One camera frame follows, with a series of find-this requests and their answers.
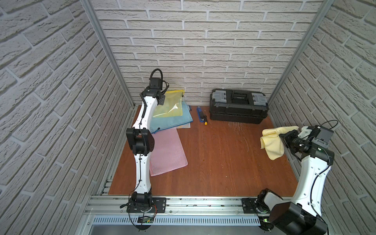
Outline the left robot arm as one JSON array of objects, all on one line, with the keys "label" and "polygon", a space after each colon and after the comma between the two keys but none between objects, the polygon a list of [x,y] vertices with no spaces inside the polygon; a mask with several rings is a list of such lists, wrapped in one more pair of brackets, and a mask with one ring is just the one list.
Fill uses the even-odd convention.
[{"label": "left robot arm", "polygon": [[163,72],[157,68],[151,72],[149,85],[140,93],[142,106],[131,128],[126,130],[130,150],[136,163],[136,186],[130,193],[130,206],[141,212],[154,208],[150,182],[150,157],[155,140],[150,131],[151,120],[158,105],[163,105],[169,84],[164,81]]}]

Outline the blue document bag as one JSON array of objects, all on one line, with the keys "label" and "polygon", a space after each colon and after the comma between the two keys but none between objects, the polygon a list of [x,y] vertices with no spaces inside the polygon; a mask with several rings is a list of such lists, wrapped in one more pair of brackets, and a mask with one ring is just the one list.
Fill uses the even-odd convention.
[{"label": "blue document bag", "polygon": [[176,126],[184,125],[193,122],[193,118],[190,113],[190,106],[185,101],[182,102],[182,116],[174,117],[153,117],[151,120],[150,132],[156,133],[158,131],[170,129]]}]

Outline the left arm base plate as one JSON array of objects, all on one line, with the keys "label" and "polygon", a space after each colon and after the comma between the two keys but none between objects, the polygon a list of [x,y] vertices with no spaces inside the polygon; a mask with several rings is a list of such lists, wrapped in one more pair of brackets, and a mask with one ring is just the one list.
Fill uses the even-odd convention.
[{"label": "left arm base plate", "polygon": [[166,198],[156,197],[152,199],[152,205],[138,205],[137,203],[130,202],[129,206],[126,206],[128,213],[165,213]]}]

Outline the clear mesh document bag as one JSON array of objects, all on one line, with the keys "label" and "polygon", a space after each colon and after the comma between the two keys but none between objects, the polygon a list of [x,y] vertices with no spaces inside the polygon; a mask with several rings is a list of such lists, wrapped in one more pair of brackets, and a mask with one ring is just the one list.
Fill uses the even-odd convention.
[{"label": "clear mesh document bag", "polygon": [[176,129],[189,129],[190,127],[191,127],[191,124],[186,123],[186,124],[177,126]]}]

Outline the yellow cleaning cloth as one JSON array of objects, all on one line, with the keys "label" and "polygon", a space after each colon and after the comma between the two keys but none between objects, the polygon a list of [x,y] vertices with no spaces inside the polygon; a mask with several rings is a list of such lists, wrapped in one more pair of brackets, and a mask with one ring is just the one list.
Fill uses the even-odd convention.
[{"label": "yellow cleaning cloth", "polygon": [[285,153],[285,148],[279,135],[298,129],[299,127],[297,126],[264,129],[260,138],[261,149],[265,149],[270,160],[275,160],[282,157]]}]

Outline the yellow document bag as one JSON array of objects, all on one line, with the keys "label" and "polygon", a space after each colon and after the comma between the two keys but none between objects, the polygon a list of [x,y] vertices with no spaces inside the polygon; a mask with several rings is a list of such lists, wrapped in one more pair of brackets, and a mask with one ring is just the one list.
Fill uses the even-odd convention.
[{"label": "yellow document bag", "polygon": [[182,99],[184,90],[167,91],[163,105],[158,105],[154,111],[154,118],[169,118],[183,115]]}]

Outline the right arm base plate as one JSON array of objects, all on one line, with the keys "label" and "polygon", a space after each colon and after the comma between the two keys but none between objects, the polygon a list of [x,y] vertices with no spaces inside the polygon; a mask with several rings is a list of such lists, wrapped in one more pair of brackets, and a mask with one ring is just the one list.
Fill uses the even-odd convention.
[{"label": "right arm base plate", "polygon": [[241,203],[244,214],[259,214],[267,212],[255,198],[242,198]]}]

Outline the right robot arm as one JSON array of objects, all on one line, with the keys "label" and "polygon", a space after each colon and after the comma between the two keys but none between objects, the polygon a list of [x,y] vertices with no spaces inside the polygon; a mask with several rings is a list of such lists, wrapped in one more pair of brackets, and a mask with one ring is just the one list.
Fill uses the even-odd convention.
[{"label": "right robot arm", "polygon": [[271,160],[282,157],[288,149],[300,163],[301,173],[295,193],[285,201],[264,189],[255,200],[255,210],[267,213],[266,226],[277,227],[287,235],[327,235],[329,227],[322,217],[321,199],[326,177],[334,164],[328,150],[333,130],[322,125],[264,129],[261,148]]}]

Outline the pink document bag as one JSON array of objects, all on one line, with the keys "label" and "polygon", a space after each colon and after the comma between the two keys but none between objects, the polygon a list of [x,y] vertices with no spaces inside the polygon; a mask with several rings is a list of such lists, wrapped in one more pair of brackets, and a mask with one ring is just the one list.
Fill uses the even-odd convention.
[{"label": "pink document bag", "polygon": [[158,176],[183,168],[188,161],[176,128],[153,134],[154,150],[150,158],[150,176]]}]

